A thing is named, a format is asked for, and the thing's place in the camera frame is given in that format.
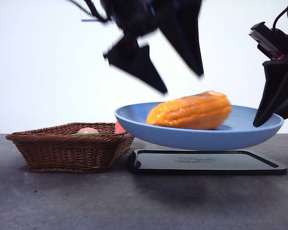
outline plate rim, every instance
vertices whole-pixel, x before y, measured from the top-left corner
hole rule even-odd
[[[162,102],[146,102],[146,103],[137,103],[137,104],[129,104],[129,105],[125,105],[125,106],[121,106],[119,108],[117,108],[114,111],[114,115],[124,121],[132,121],[130,119],[126,119],[123,116],[118,114],[118,111],[122,108],[128,107],[128,106],[134,106],[134,105],[139,105],[139,104],[156,104],[156,103],[162,103]],[[252,107],[246,107],[246,106],[241,106],[241,105],[235,105],[235,104],[231,104],[231,106],[234,107],[240,107],[240,108],[247,108],[247,109],[254,109],[257,110],[256,108],[252,108]],[[258,131],[262,131],[262,130],[268,130],[268,129],[274,129],[274,128],[279,128],[284,124],[284,118],[282,118],[280,115],[277,115],[275,113],[273,113],[271,115],[272,116],[276,116],[279,119],[279,122],[276,123],[273,126],[269,126],[269,127],[256,127],[256,129],[244,129],[244,130],[205,130],[205,129],[186,129],[186,128],[174,128],[174,127],[166,127],[166,126],[155,126],[155,125],[150,125],[150,124],[146,124],[146,123],[142,123],[142,122],[138,122],[138,121],[132,121],[134,124],[140,125],[140,126],[146,126],[146,127],[150,127],[150,128],[158,128],[158,129],[166,129],[166,130],[173,130],[173,131],[184,131],[184,132],[194,132],[194,133],[241,133],[241,132],[258,132]]]

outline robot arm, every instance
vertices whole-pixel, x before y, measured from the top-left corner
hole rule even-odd
[[[139,47],[137,38],[157,28],[165,35],[185,63],[198,75],[204,73],[198,38],[198,14],[202,0],[100,0],[108,18],[101,17],[91,0],[85,0],[92,16],[106,23],[114,21],[123,37],[104,54],[109,64],[134,75],[162,93],[167,89],[149,57],[149,46]],[[263,63],[266,84],[254,119],[261,126],[273,113],[288,118],[288,34],[264,23],[254,25],[250,36],[270,61]]]
[[[276,18],[272,29],[264,22],[251,28],[250,36],[258,42],[258,49],[270,58],[263,63],[266,83],[253,123],[255,127],[261,126],[273,113],[288,118],[288,34],[276,29],[277,20],[285,12],[288,15],[288,6]]]

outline green object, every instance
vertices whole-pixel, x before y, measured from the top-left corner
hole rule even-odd
[[[101,133],[74,133],[74,134],[71,134],[71,135],[100,135]]]

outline blue bowl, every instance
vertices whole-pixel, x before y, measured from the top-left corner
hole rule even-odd
[[[260,127],[253,126],[257,109],[232,105],[228,119],[213,130],[170,128],[146,124],[148,113],[159,104],[140,103],[115,110],[118,122],[132,135],[154,144],[185,150],[236,150],[260,144],[281,128],[284,119],[273,114]]]

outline white backdrop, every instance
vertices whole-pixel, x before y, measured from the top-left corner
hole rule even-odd
[[[133,103],[174,99],[215,90],[232,104],[257,108],[267,58],[250,28],[287,6],[279,0],[205,0],[199,19],[205,75],[199,80],[163,35],[141,39],[165,81],[163,96],[109,67],[102,53],[120,30],[112,23],[82,23],[64,0],[0,0],[0,133],[69,122],[114,122],[114,110]],[[285,14],[277,27],[288,34]],[[288,133],[288,119],[279,133]]]

